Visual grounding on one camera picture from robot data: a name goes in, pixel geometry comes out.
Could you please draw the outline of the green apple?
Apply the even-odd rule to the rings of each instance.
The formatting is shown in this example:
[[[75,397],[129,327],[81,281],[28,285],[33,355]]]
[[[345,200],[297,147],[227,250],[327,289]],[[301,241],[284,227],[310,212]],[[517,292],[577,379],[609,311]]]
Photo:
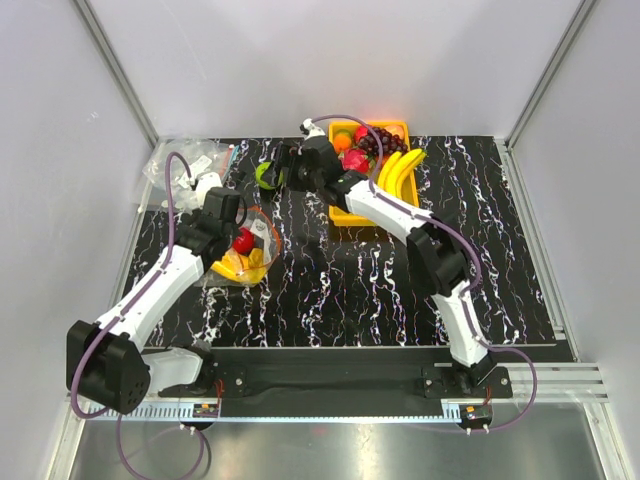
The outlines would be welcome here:
[[[255,179],[261,189],[272,191],[282,185],[283,172],[279,165],[274,165],[272,162],[263,162],[255,170]]]

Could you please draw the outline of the red apple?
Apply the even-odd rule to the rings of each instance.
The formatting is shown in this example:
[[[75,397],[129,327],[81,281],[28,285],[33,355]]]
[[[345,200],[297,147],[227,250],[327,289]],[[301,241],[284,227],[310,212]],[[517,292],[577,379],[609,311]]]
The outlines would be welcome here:
[[[232,247],[240,255],[248,255],[254,248],[254,243],[253,233],[248,228],[241,227],[238,236],[233,241]]]

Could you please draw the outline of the clear zip bag orange zipper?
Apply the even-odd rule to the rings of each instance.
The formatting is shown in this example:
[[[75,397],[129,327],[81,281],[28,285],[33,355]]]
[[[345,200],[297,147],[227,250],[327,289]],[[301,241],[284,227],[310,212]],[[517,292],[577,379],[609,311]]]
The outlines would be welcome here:
[[[207,287],[255,286],[279,257],[280,248],[280,236],[271,219],[259,207],[249,207],[231,247],[196,284]]]

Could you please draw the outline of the yellow mango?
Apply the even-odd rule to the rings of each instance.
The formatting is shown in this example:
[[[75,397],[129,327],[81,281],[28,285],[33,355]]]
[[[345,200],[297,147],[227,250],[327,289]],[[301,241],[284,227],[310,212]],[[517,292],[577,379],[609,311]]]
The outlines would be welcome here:
[[[260,248],[253,248],[248,255],[248,265],[250,268],[259,268],[264,265],[264,251]]]

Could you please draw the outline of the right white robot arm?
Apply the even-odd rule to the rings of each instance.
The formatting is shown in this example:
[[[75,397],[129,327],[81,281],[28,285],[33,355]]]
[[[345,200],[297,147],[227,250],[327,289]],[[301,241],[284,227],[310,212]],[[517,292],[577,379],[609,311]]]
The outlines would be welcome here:
[[[261,180],[271,186],[312,192],[331,206],[361,216],[398,239],[407,251],[410,278],[430,295],[441,314],[453,360],[454,384],[476,396],[496,367],[480,331],[470,290],[479,260],[469,243],[428,210],[391,196],[365,174],[346,170],[325,136],[309,136],[299,146],[282,143]]]

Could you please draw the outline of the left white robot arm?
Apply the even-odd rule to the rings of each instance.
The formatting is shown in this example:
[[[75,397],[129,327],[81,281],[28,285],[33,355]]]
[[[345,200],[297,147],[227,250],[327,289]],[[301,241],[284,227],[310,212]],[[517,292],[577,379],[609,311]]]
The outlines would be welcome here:
[[[159,260],[119,303],[88,323],[77,321],[66,338],[66,384],[76,415],[90,418],[79,400],[129,414],[149,394],[184,386],[196,396],[215,386],[216,372],[196,347],[145,353],[164,315],[229,250],[239,233],[242,195],[209,189],[203,204],[181,224],[169,224],[169,242]]]

